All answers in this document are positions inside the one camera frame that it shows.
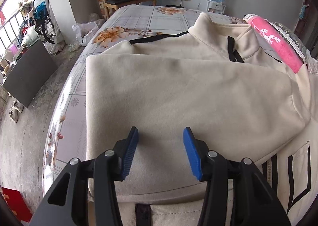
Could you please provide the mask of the floral grey bed sheet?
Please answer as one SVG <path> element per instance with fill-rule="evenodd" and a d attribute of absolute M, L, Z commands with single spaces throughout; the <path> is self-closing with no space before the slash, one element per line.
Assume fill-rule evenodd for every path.
<path fill-rule="evenodd" d="M 46 193 L 71 158 L 97 157 L 126 136 L 131 123 L 120 125 L 112 114 L 98 122 L 98 136 L 87 135 L 86 59 L 121 42 L 151 36 L 176 36 L 194 25 L 200 12 L 172 7 L 123 7 L 102 25 L 86 46 L 68 76 L 58 98 L 46 137 L 43 158 L 43 193 Z"/>

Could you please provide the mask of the metal balcony railing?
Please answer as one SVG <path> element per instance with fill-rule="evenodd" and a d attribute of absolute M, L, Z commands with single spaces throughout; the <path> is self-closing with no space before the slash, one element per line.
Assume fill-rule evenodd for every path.
<path fill-rule="evenodd" d="M 6 49 L 11 49 L 13 52 L 17 51 L 19 28 L 24 18 L 25 15 L 21 7 L 1 25 L 1 57 L 3 57 Z"/>

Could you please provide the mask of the white plastic bag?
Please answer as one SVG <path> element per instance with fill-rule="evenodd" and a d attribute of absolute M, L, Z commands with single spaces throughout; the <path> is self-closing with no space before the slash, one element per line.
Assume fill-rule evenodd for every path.
<path fill-rule="evenodd" d="M 72 26 L 76 39 L 83 47 L 87 46 L 95 33 L 105 23 L 105 19 L 101 19 L 97 13 L 91 13 L 86 23 L 76 23 Z"/>

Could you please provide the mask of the white water dispenser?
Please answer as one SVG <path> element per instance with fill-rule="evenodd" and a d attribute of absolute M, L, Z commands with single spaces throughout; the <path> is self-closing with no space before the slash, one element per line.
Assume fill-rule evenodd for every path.
<path fill-rule="evenodd" d="M 203 0 L 198 6 L 197 10 L 202 10 L 205 12 L 216 13 L 224 15 L 226 6 L 222 3 L 211 1 L 211 0 Z"/>

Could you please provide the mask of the beige zip jacket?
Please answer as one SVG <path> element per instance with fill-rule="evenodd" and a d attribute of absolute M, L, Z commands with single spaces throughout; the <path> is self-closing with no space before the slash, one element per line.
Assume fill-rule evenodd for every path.
<path fill-rule="evenodd" d="M 136 225 L 139 204 L 151 225 L 197 224 L 205 183 L 192 175 L 186 127 L 226 159 L 252 159 L 292 225 L 317 199 L 317 75 L 265 53 L 249 24 L 201 13 L 185 34 L 87 57 L 86 106 L 90 137 L 104 113 L 139 130 L 130 174 L 115 185 L 124 225 Z"/>

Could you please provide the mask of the red box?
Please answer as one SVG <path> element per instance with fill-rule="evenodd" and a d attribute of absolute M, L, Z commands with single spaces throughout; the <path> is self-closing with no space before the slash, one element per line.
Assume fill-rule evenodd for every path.
<path fill-rule="evenodd" d="M 22 194 L 18 190 L 1 188 L 1 195 L 16 218 L 21 223 L 28 225 L 32 218 L 32 212 L 25 203 Z"/>

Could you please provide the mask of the pink fleece blanket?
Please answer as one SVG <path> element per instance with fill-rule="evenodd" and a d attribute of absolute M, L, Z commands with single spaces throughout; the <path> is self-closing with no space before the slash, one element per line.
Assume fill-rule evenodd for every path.
<path fill-rule="evenodd" d="M 276 52 L 278 57 L 291 68 L 296 74 L 305 64 L 299 59 L 296 52 L 284 40 L 284 38 L 269 24 L 267 19 L 264 19 L 255 14 L 248 14 L 244 20 L 250 24 L 254 30 L 260 35 Z"/>

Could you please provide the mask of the wheelchair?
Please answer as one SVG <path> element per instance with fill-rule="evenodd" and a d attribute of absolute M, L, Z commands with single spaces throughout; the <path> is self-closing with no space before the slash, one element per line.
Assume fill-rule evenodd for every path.
<path fill-rule="evenodd" d="M 46 42 L 50 44 L 55 43 L 55 28 L 48 14 L 46 4 L 43 1 L 33 10 L 33 17 L 35 19 L 35 30 L 39 35 L 42 35 Z"/>

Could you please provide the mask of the grey lace pillow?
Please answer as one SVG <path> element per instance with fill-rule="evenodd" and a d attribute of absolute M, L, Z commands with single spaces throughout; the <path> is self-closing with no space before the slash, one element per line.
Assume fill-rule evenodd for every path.
<path fill-rule="evenodd" d="M 269 24 L 284 38 L 284 40 L 296 52 L 299 59 L 305 64 L 309 64 L 307 57 L 307 48 L 302 41 L 287 27 L 278 22 L 269 22 Z"/>

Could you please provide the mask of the dark grey board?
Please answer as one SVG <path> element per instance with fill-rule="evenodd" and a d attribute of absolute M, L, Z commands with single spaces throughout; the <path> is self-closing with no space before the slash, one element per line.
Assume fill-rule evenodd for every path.
<path fill-rule="evenodd" d="M 37 40 L 11 69 L 3 87 L 24 107 L 28 107 L 57 68 L 42 41 Z"/>

